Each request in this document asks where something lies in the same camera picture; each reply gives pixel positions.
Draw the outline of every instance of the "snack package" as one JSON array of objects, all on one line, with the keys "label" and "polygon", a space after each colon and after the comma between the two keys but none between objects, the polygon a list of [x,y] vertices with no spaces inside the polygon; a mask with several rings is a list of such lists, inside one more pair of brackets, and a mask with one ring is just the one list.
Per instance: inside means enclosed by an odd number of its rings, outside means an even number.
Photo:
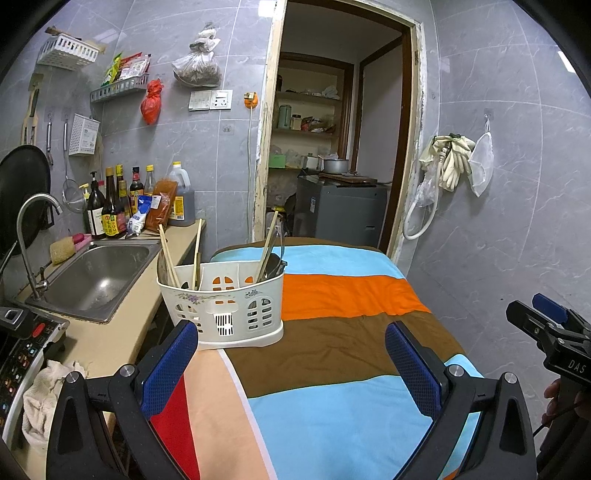
[{"label": "snack package", "polygon": [[138,211],[135,212],[127,222],[128,235],[131,235],[132,233],[139,235],[141,233],[141,231],[144,229],[146,217],[148,216],[148,211],[150,210],[151,206],[152,197],[147,195],[138,196]]},{"label": "snack package", "polygon": [[168,223],[168,216],[173,207],[174,199],[177,196],[178,183],[174,180],[162,179],[156,182],[154,187],[154,197],[160,197],[157,201],[158,206],[150,208],[148,217],[146,219],[146,228],[153,232],[159,233],[158,225],[166,228]]}]

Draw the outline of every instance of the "faucet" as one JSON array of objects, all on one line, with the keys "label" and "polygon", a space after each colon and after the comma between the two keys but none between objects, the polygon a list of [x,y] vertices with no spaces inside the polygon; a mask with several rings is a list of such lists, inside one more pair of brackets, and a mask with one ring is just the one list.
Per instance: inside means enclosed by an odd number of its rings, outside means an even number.
[{"label": "faucet", "polygon": [[25,270],[27,270],[27,277],[29,279],[29,284],[31,285],[31,289],[33,291],[33,298],[35,300],[39,300],[41,298],[40,293],[43,293],[47,290],[47,280],[41,279],[39,283],[35,280],[35,274],[31,269],[31,263],[29,262],[29,257],[27,256],[27,248],[25,247],[25,239],[22,235],[22,218],[25,216],[25,212],[31,206],[31,204],[39,201],[44,200],[46,202],[50,202],[56,208],[57,214],[62,213],[61,205],[57,201],[55,197],[49,195],[47,193],[37,193],[32,197],[29,197],[25,203],[22,204],[21,209],[18,211],[17,216],[17,239],[18,239],[18,246],[21,249],[22,253],[22,260],[25,262]]}]

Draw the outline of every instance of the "green container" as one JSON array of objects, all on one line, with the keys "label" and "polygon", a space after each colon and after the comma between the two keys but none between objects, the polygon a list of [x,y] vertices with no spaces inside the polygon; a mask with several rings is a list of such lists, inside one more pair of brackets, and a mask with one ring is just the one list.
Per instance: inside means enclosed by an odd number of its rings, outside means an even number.
[{"label": "green container", "polygon": [[269,157],[269,168],[285,168],[285,155],[271,155]]}]

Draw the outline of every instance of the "white plastic basket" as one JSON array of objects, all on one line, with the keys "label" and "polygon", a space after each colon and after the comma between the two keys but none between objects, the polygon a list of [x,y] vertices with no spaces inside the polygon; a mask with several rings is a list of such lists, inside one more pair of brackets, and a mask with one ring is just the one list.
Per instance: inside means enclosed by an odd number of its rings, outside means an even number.
[{"label": "white plastic basket", "polygon": [[80,70],[89,63],[94,63],[98,54],[98,48],[60,33],[43,44],[37,63],[66,70]]},{"label": "white plastic basket", "polygon": [[69,154],[94,154],[99,125],[100,122],[75,113],[72,123],[72,133],[70,134]]},{"label": "white plastic basket", "polygon": [[[160,283],[164,302],[176,325],[191,320],[199,333],[198,350],[267,346],[283,337],[283,274],[252,284],[258,260],[201,264],[199,290]],[[181,285],[191,282],[192,265],[175,267]]]}]

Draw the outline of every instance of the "frying pan lid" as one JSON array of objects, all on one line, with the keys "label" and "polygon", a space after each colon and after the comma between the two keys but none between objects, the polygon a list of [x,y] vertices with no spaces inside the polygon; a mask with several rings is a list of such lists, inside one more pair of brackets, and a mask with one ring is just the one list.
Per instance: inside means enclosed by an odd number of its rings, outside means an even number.
[{"label": "frying pan lid", "polygon": [[[0,161],[0,257],[17,240],[18,211],[37,193],[49,193],[51,175],[45,154],[34,145],[21,145]],[[45,215],[45,203],[35,202],[26,211],[22,230],[29,247],[37,237]],[[17,246],[13,255],[20,253]]]}]

